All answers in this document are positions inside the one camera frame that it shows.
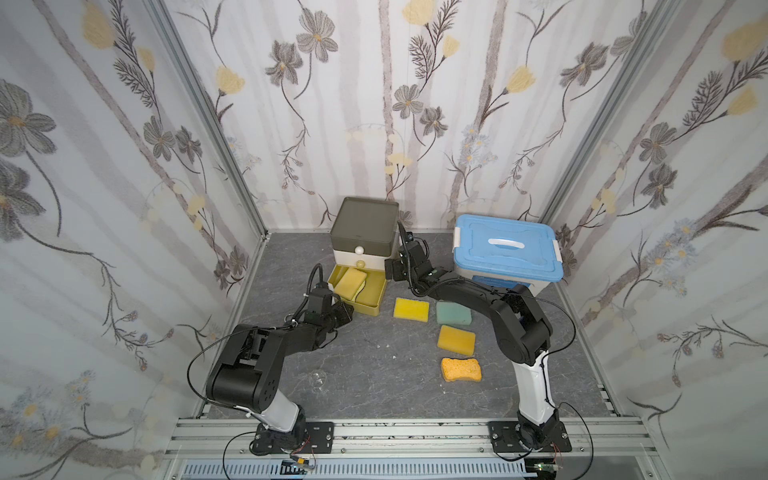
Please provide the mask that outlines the yellow green-backed scrub sponge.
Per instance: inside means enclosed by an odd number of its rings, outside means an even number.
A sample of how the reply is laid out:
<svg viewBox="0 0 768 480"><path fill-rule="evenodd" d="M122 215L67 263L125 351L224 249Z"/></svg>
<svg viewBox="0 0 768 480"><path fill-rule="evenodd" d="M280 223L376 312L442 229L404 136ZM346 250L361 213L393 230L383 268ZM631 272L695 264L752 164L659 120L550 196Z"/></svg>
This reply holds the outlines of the yellow green-backed scrub sponge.
<svg viewBox="0 0 768 480"><path fill-rule="evenodd" d="M368 274L356 268L348 268L334 285L334 291L342 299L354 301L362 292Z"/></svg>

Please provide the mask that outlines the yellow bottom drawer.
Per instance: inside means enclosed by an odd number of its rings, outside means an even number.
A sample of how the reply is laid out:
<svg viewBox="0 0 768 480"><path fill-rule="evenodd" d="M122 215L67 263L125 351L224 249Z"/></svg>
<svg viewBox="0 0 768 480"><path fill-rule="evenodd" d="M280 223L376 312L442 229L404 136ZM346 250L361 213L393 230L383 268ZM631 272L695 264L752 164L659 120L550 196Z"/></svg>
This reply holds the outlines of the yellow bottom drawer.
<svg viewBox="0 0 768 480"><path fill-rule="evenodd" d="M373 317L379 315L387 284L383 271L336 265L328 283L356 313Z"/></svg>

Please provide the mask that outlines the bright yellow thin sponge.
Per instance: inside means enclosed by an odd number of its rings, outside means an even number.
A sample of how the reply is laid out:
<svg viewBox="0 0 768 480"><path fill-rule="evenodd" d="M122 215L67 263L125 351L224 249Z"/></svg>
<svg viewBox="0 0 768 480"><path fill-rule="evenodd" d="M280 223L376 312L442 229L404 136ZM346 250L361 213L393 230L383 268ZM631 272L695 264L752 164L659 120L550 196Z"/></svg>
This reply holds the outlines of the bright yellow thin sponge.
<svg viewBox="0 0 768 480"><path fill-rule="evenodd" d="M430 303L420 300L397 298L393 317L426 323L429 319Z"/></svg>

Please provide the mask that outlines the olive three-drawer cabinet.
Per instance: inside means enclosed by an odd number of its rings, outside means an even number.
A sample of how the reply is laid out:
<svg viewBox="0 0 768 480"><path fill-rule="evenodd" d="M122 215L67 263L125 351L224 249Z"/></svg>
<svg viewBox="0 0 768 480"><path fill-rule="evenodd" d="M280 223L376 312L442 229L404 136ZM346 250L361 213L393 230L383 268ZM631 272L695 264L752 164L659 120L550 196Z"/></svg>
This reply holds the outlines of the olive three-drawer cabinet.
<svg viewBox="0 0 768 480"><path fill-rule="evenodd" d="M399 204L345 197L330 231L337 265L384 271L395 252Z"/></svg>

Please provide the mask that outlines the green sponge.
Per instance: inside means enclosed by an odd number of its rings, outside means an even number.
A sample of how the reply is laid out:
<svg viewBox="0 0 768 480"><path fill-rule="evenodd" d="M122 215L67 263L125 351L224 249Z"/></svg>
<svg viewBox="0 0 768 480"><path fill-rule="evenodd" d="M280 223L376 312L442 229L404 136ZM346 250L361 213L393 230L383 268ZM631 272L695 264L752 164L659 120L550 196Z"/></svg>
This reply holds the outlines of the green sponge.
<svg viewBox="0 0 768 480"><path fill-rule="evenodd" d="M472 312L460 304L439 301L436 304L436 319L440 325L468 326L472 323Z"/></svg>

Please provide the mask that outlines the orange bone-shaped sponge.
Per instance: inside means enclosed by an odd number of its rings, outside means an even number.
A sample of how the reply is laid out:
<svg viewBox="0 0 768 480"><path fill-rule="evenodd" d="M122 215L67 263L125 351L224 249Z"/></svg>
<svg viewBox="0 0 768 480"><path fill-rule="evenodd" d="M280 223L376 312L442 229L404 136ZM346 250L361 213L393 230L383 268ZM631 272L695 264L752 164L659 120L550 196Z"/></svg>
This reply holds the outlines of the orange bone-shaped sponge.
<svg viewBox="0 0 768 480"><path fill-rule="evenodd" d="M440 367L446 382L480 382L482 380L482 369L476 359L443 358Z"/></svg>

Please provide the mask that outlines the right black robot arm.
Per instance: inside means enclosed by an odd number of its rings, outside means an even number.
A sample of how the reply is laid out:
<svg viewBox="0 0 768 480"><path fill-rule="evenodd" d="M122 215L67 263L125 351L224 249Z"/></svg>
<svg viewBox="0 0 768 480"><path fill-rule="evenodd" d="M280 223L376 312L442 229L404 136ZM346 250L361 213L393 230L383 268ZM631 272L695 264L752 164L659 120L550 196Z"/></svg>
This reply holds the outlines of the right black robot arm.
<svg viewBox="0 0 768 480"><path fill-rule="evenodd" d="M455 303L490 320L500 351L513 362L518 384L517 436L528 450L540 450L560 435L562 426L549 379L553 326L526 286L487 286L429 259L426 243L397 223L398 257L385 261L386 278L405 281L419 298Z"/></svg>

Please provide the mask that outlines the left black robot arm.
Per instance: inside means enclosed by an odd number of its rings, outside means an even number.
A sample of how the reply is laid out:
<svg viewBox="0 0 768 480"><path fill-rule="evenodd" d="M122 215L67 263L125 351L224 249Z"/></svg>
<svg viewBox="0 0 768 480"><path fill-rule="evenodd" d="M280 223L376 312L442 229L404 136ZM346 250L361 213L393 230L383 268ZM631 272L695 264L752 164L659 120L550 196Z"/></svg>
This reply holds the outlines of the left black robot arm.
<svg viewBox="0 0 768 480"><path fill-rule="evenodd" d="M323 348L353 320L316 264L299 307L281 327L239 325L227 336L205 384L209 402L241 411L260 422L262 434L304 442L306 416L280 389L285 358Z"/></svg>

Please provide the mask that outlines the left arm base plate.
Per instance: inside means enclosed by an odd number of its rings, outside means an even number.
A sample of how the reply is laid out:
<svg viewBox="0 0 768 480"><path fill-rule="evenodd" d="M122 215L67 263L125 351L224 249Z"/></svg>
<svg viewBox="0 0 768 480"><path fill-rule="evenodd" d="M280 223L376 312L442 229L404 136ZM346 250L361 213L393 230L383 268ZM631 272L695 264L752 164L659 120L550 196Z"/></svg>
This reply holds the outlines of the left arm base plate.
<svg viewBox="0 0 768 480"><path fill-rule="evenodd" d="M255 456L290 452L330 454L334 442L333 422L299 422L291 432L278 432L259 426L249 445Z"/></svg>

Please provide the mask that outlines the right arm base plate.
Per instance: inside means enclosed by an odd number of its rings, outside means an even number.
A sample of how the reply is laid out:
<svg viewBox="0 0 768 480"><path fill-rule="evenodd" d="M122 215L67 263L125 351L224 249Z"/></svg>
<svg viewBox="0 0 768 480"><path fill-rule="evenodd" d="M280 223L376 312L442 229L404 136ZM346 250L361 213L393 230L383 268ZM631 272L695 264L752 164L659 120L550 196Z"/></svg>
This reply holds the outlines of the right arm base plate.
<svg viewBox="0 0 768 480"><path fill-rule="evenodd" d="M541 425L529 420L497 420L490 421L487 427L492 449L497 454L572 451L569 434L563 422L556 418Z"/></svg>

